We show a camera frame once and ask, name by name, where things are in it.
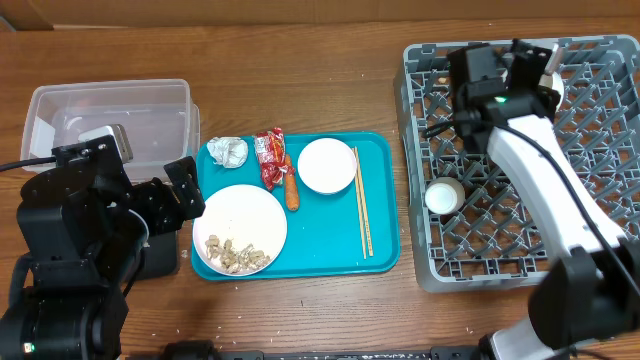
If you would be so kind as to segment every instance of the teal tray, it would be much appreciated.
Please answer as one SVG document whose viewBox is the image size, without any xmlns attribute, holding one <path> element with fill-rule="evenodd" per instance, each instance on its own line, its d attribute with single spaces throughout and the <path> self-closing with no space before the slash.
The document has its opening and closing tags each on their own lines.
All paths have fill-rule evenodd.
<svg viewBox="0 0 640 360">
<path fill-rule="evenodd" d="M 396 264 L 401 247 L 389 144 L 382 136 L 371 132 L 289 135 L 285 137 L 285 144 L 294 166 L 307 144 L 326 137 L 358 147 L 374 256 L 367 256 L 366 260 L 362 256 L 354 183 L 338 194 L 320 195 L 304 185 L 296 175 L 300 194 L 297 212 L 287 210 L 283 187 L 273 190 L 273 195 L 285 209 L 288 224 L 287 240 L 276 260 L 257 274 L 230 277 L 207 267 L 192 246 L 191 264 L 198 275 L 211 281 L 282 279 L 380 273 Z M 200 149 L 196 164 L 198 183 L 205 200 L 231 185 L 249 184 L 264 188 L 253 138 L 245 136 L 243 139 L 249 144 L 249 157 L 238 169 L 214 165 L 206 144 Z"/>
</svg>

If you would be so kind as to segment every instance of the crumpled napkin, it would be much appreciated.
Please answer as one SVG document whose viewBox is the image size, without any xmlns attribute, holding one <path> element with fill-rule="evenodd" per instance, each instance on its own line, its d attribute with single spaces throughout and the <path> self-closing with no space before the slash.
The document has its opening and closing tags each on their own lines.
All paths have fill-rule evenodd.
<svg viewBox="0 0 640 360">
<path fill-rule="evenodd" d="M 207 150 L 216 165 L 222 165 L 228 169 L 242 166 L 249 154 L 247 142 L 238 137 L 213 138 L 207 143 Z"/>
</svg>

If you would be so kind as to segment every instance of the tray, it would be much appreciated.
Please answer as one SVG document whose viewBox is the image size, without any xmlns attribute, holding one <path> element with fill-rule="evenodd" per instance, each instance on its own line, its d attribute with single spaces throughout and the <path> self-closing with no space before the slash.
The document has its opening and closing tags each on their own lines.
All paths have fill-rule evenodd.
<svg viewBox="0 0 640 360">
<path fill-rule="evenodd" d="M 285 208 L 288 222 L 287 240 L 280 256 L 257 274 L 232 278 L 209 269 L 192 244 L 191 264 L 198 275 L 211 281 L 281 279 L 380 273 L 396 264 L 401 247 L 389 144 L 382 136 L 371 132 L 289 135 L 285 142 L 293 164 L 297 164 L 300 152 L 308 143 L 325 137 L 358 147 L 374 256 L 363 259 L 354 183 L 338 194 L 327 196 L 313 192 L 296 175 L 300 194 L 297 212 L 286 209 L 282 187 L 273 190 L 273 195 Z M 196 164 L 205 200 L 230 185 L 249 184 L 264 188 L 253 139 L 250 136 L 243 139 L 249 144 L 249 158 L 238 169 L 214 165 L 206 144 L 200 149 Z"/>
<path fill-rule="evenodd" d="M 554 122 L 558 142 L 598 205 L 638 241 L 638 42 L 626 35 L 526 41 L 565 49 L 557 70 L 565 88 Z M 430 292 L 535 285 L 549 268 L 540 234 L 500 168 L 465 152 L 452 130 L 422 136 L 452 113 L 447 53 L 475 43 L 411 45 L 395 80 L 416 280 Z M 511 46 L 510 40 L 489 43 L 499 52 Z M 422 200 L 429 181 L 441 176 L 457 178 L 467 192 L 465 206 L 448 216 L 429 213 Z"/>
</svg>

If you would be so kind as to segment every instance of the red packet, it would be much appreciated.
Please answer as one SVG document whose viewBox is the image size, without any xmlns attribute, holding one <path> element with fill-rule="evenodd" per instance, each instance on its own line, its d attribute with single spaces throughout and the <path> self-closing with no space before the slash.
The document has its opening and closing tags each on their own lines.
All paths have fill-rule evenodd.
<svg viewBox="0 0 640 360">
<path fill-rule="evenodd" d="M 284 134 L 282 129 L 273 128 L 256 134 L 253 142 L 260 163 L 260 177 L 267 190 L 271 191 L 275 185 L 282 185 L 284 174 L 289 170 L 284 162 Z"/>
</svg>

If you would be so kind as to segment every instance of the plastic dish rack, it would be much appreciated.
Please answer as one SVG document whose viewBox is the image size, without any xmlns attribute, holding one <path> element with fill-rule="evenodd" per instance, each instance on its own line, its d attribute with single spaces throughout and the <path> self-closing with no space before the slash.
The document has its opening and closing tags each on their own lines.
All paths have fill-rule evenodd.
<svg viewBox="0 0 640 360">
<path fill-rule="evenodd" d="M 625 35 L 528 41 L 565 48 L 558 142 L 600 207 L 638 240 L 638 42 Z M 447 53 L 474 43 L 411 45 L 395 79 L 416 278 L 430 292 L 534 285 L 549 269 L 536 226 L 500 168 L 485 155 L 466 153 L 453 129 L 431 140 L 422 136 L 451 116 Z M 489 43 L 498 51 L 511 46 L 510 40 Z M 430 214 L 424 205 L 427 185 L 441 176 L 465 187 L 465 205 L 451 215 Z"/>
</svg>

